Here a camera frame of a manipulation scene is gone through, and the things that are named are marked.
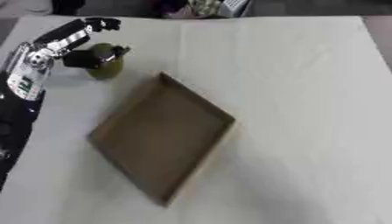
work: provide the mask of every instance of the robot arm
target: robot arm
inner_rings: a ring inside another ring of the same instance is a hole
[[[102,63],[118,59],[130,49],[115,46],[103,55],[73,49],[88,42],[93,32],[118,31],[120,24],[114,18],[76,19],[32,43],[20,44],[10,53],[0,70],[0,190],[32,132],[45,99],[43,84],[54,61],[63,59],[69,67],[99,68]],[[86,63],[76,59],[77,55],[82,55]]]

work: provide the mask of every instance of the green ball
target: green ball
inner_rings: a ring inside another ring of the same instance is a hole
[[[93,50],[96,53],[102,53],[110,51],[113,46],[108,43],[100,43],[97,45],[93,45],[90,50]],[[115,78],[124,67],[123,57],[110,61],[107,63],[103,63],[99,69],[88,69],[88,73],[97,80],[107,80]]]

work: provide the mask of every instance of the open cardboard box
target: open cardboard box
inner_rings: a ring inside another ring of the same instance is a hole
[[[90,135],[141,190],[167,206],[235,119],[161,73]]]

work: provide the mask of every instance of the white paper sheet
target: white paper sheet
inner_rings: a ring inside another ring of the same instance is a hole
[[[69,19],[22,19],[1,56]],[[122,21],[121,32],[90,43],[134,48],[120,77],[103,83],[53,71],[0,194],[2,223],[392,223],[392,76],[359,17]],[[167,209],[85,138],[160,71],[238,119],[215,160]]]

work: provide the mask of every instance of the white table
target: white table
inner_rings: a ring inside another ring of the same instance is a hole
[[[2,57],[69,19],[21,19]],[[392,76],[359,17],[122,21],[121,32],[91,42],[133,46],[120,77],[102,83],[55,69],[0,194],[2,223],[392,223]],[[167,209],[85,138],[159,71],[238,119]]]

